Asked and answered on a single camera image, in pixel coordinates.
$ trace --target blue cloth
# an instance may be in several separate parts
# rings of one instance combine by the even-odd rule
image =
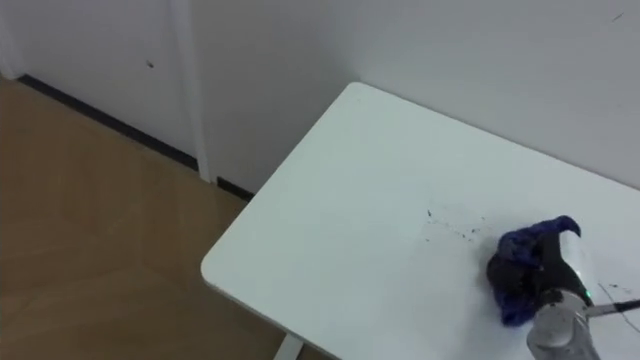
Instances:
[[[511,268],[516,265],[522,268],[523,274],[528,272],[528,275],[532,275],[540,267],[541,259],[533,252],[540,235],[554,232],[560,234],[564,231],[573,231],[576,235],[581,235],[580,226],[566,215],[510,231],[500,238],[496,255],[499,259],[509,262]],[[506,293],[494,289],[493,293],[505,326],[520,326],[535,315],[536,299],[532,292]]]

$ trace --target black baseboard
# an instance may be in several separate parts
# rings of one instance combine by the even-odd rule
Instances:
[[[218,178],[216,179],[216,182],[218,183],[218,187],[226,192],[229,192],[237,197],[239,197],[242,200],[245,201],[251,201],[251,199],[253,199],[254,196],[256,196],[256,194],[252,193],[251,191],[245,190],[243,188],[241,188],[238,185],[235,185],[233,183],[231,183],[228,180],[225,180],[221,177],[218,176]]]
[[[137,141],[140,144],[174,160],[182,165],[198,171],[198,161],[191,155],[184,153],[171,145],[168,145],[152,136],[145,134],[144,132],[129,126],[122,121],[114,118],[113,116],[104,113],[93,106],[86,104],[75,97],[68,95],[53,86],[47,85],[42,81],[25,75],[18,79],[21,83],[29,86],[30,88],[47,95],[48,97],[55,99],[62,104],[72,108],[73,110],[81,113],[82,115],[93,119],[100,124],[111,128],[120,134],[128,137],[131,140]]]

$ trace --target door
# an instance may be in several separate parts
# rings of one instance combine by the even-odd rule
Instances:
[[[171,0],[4,0],[27,74],[195,156]]]

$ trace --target wooden floor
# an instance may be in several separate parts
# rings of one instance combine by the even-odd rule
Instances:
[[[0,116],[2,360],[273,357],[200,276],[241,200],[19,83]]]

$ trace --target table top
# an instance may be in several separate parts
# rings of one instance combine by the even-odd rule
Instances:
[[[598,280],[640,296],[640,192],[367,85],[349,85],[207,254],[204,279],[342,359],[530,359],[484,278],[506,231],[582,227]],[[596,303],[607,302],[601,289]],[[629,313],[640,325],[640,312]],[[640,334],[592,320],[603,358]]]

